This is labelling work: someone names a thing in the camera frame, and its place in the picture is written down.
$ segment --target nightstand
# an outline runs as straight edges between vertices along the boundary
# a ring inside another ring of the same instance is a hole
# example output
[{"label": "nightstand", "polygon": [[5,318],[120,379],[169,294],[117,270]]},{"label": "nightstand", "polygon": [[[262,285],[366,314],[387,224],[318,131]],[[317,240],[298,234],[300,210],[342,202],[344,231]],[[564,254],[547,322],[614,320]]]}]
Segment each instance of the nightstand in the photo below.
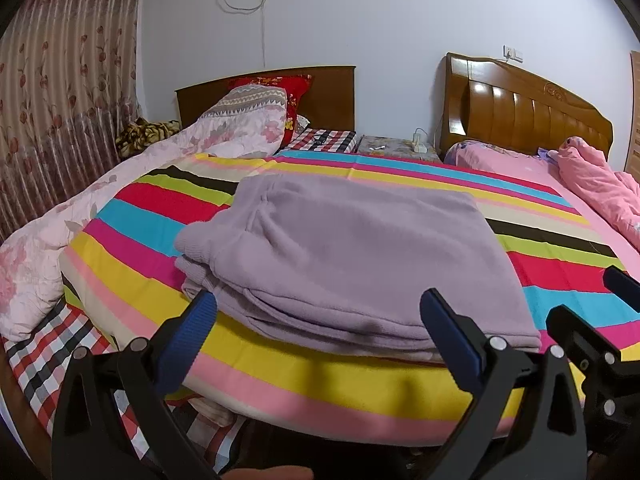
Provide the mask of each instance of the nightstand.
[{"label": "nightstand", "polygon": [[414,147],[410,140],[365,135],[362,137],[356,153],[361,155],[395,156],[398,158],[416,158],[418,160],[428,160],[429,162],[440,162],[440,158],[436,150],[433,149],[433,146],[430,144],[426,146],[426,153],[418,153],[414,152]]}]

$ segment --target red and white checkered sheet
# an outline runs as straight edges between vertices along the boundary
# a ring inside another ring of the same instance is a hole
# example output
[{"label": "red and white checkered sheet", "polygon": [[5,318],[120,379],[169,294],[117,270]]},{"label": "red and white checkered sheet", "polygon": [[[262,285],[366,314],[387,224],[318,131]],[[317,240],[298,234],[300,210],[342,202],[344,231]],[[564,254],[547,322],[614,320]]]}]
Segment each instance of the red and white checkered sheet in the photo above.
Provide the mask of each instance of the red and white checkered sheet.
[{"label": "red and white checkered sheet", "polygon": [[356,140],[356,132],[308,128],[295,137],[283,150],[351,153],[356,147]]},{"label": "red and white checkered sheet", "polygon": [[[13,343],[2,338],[2,343],[20,388],[49,435],[53,431],[60,386],[73,350],[82,345],[90,348],[93,354],[115,351],[84,312],[64,300],[47,314],[29,339]],[[126,394],[119,391],[114,396],[136,453],[152,465],[154,460],[149,446]],[[225,467],[233,440],[246,419],[233,416],[232,423],[221,428],[197,412],[187,399],[168,404],[178,426],[207,462],[216,471]]]}]

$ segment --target electrical wire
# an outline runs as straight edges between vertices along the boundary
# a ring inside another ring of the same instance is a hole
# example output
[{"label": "electrical wire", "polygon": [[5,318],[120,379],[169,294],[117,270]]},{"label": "electrical wire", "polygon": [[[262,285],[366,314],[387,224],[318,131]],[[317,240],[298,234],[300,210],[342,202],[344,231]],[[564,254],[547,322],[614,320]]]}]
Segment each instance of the electrical wire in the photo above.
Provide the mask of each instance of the electrical wire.
[{"label": "electrical wire", "polygon": [[[414,142],[416,141],[416,135],[418,134],[418,132],[422,132],[424,133],[424,136],[426,138],[426,142],[431,142],[431,136],[422,128],[416,128],[414,131]],[[420,142],[420,137],[417,138],[417,143],[421,144]]]},{"label": "electrical wire", "polygon": [[220,5],[220,9],[227,14],[253,14],[256,10],[260,10],[260,46],[262,48],[262,66],[264,68],[267,67],[266,62],[266,48],[264,41],[264,4],[267,0],[260,0],[260,3],[255,7],[236,7],[231,5],[227,0],[222,0],[224,2],[224,6]]}]

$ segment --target red pillow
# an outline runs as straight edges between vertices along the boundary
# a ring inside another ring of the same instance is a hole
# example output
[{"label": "red pillow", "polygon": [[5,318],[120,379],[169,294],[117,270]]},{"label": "red pillow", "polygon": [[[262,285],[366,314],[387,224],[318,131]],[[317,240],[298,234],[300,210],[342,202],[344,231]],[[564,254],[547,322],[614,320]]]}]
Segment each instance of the red pillow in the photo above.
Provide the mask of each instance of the red pillow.
[{"label": "red pillow", "polygon": [[313,76],[305,75],[285,75],[278,77],[239,77],[229,84],[232,90],[243,85],[263,85],[277,86],[287,93],[287,122],[284,126],[284,138],[280,147],[283,148],[291,142],[293,132],[296,129],[296,117],[298,114],[298,103],[300,98],[311,86]]}]

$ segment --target lavender fleece fabric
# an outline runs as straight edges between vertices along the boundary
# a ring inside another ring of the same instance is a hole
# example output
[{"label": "lavender fleece fabric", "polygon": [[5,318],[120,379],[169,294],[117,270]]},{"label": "lavender fleece fabric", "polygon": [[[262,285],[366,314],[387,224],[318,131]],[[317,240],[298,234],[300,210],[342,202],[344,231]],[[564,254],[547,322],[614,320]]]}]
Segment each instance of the lavender fleece fabric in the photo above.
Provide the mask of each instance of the lavender fleece fabric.
[{"label": "lavender fleece fabric", "polygon": [[231,208],[175,239],[184,293],[263,336],[336,354],[438,361],[420,322],[435,286],[487,335],[540,348],[522,287],[463,192],[317,175],[240,181]]}]

